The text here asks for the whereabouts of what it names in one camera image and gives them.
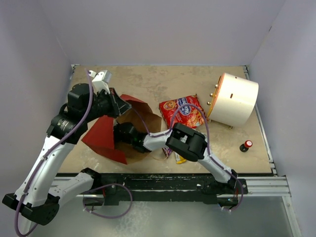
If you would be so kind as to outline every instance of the white drum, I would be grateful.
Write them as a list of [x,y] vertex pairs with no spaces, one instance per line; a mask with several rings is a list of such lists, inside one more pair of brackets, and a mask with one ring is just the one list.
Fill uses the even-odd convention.
[[220,76],[208,116],[230,126],[241,126],[248,120],[257,100],[259,85],[228,73]]

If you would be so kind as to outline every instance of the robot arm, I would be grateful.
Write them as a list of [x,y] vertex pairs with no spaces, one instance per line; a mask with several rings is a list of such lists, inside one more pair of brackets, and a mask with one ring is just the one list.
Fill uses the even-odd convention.
[[[130,104],[122,100],[113,88],[108,87],[111,77],[108,71],[89,71],[89,75],[94,78],[92,83],[97,88],[97,93],[93,94],[92,107],[84,123],[47,158],[43,157],[47,150],[69,133],[83,117],[89,100],[89,86],[82,83],[72,88],[68,93],[68,102],[52,119],[41,153],[28,177],[15,193],[6,194],[2,200],[11,209],[18,209],[28,220],[41,225],[48,224],[59,208],[76,195],[102,185],[100,174],[87,168],[66,184],[51,188],[61,164],[87,131],[87,123],[103,115],[117,118],[131,109]],[[236,183],[230,174],[237,174],[222,164],[214,154],[208,155],[205,136],[180,123],[175,124],[169,133],[165,131],[150,135],[138,132],[131,123],[117,124],[114,127],[114,138],[115,142],[129,143],[140,152],[170,147],[185,159],[201,163],[212,173],[216,181],[235,187]],[[28,193],[25,194],[24,189],[29,180],[33,181]]]
[[235,180],[230,174],[237,174],[224,165],[210,149],[210,156],[207,152],[207,142],[203,134],[194,129],[176,123],[171,132],[169,130],[159,133],[140,133],[131,123],[117,124],[114,127],[115,141],[129,143],[134,149],[140,152],[151,152],[159,148],[171,148],[183,158],[199,162],[203,165],[220,183],[231,183]]
[[[47,158],[43,157],[47,150],[69,133],[83,117],[89,101],[89,85],[81,83],[72,88],[68,93],[68,102],[52,119],[41,153],[25,181],[15,193],[6,194],[2,200],[5,205],[14,210],[21,201],[22,204],[19,208],[21,214],[41,225],[48,224],[55,217],[60,206],[77,194],[90,190],[99,181],[97,172],[85,169],[64,186],[50,188],[61,164],[80,137],[87,131],[87,123],[103,115],[117,118],[131,109],[129,103],[122,100],[113,88],[108,87],[110,72],[106,70],[99,73],[89,71],[89,75],[94,77],[92,83],[98,91],[93,94],[92,106],[84,123],[65,143],[57,146]],[[24,189],[30,179],[33,181],[28,193],[25,194]]]

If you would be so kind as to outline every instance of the candy wrapper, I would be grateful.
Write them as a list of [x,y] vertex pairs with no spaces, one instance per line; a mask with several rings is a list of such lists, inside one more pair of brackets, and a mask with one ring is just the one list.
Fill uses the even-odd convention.
[[[198,106],[199,109],[203,111],[204,113],[203,108],[199,104],[197,95],[189,95],[189,96],[179,98],[176,100],[161,102],[159,104],[159,109],[162,113],[164,120],[167,123],[168,128],[171,126],[171,119],[175,111],[177,110],[179,106],[183,104],[194,104]],[[192,106],[182,107],[180,111],[177,113],[176,117],[174,118],[173,124],[175,124],[176,122],[180,122],[190,128],[196,128],[204,124],[204,120],[201,113]]]

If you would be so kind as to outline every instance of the tan tabletop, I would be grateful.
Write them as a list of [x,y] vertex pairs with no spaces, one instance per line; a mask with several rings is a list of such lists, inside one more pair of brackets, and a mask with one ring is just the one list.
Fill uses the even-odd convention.
[[[99,72],[107,69],[113,75],[109,83],[118,93],[128,94],[149,104],[159,116],[158,105],[162,101],[197,94],[201,106],[208,111],[209,94],[222,73],[245,78],[242,67],[212,66],[77,66],[72,83],[87,82],[84,69]],[[225,124],[209,122],[212,151],[223,163],[237,173],[270,173],[268,155],[265,149],[259,122],[255,111],[242,127],[229,129]],[[162,121],[161,130],[166,130]],[[205,131],[205,126],[198,128]],[[242,153],[239,146],[246,140],[253,142],[248,152]],[[172,154],[164,160],[161,149],[149,153],[146,158],[132,164],[121,164],[94,153],[79,141],[65,159],[59,172],[79,172],[90,167],[100,173],[206,173],[197,162],[176,164]]]

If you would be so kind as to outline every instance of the black mounting base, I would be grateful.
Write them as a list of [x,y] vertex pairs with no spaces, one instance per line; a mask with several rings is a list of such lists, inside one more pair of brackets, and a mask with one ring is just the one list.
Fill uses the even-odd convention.
[[[248,193],[245,179],[239,179],[245,185],[244,194]],[[119,183],[131,190],[133,201],[198,201],[205,204],[236,205],[232,199],[238,184],[222,184],[213,175],[206,174],[101,174],[102,185]],[[93,194],[102,194],[98,190]],[[105,189],[105,205],[118,205],[120,201],[129,201],[130,197],[121,187]]]
[[[26,205],[22,204],[20,213],[30,221],[43,226],[47,225],[54,219],[59,210],[58,200],[59,197],[54,197],[48,194],[45,204],[37,207],[32,207],[30,203]],[[13,210],[16,210],[19,201],[16,199],[15,194],[6,194],[2,199],[2,203]]]

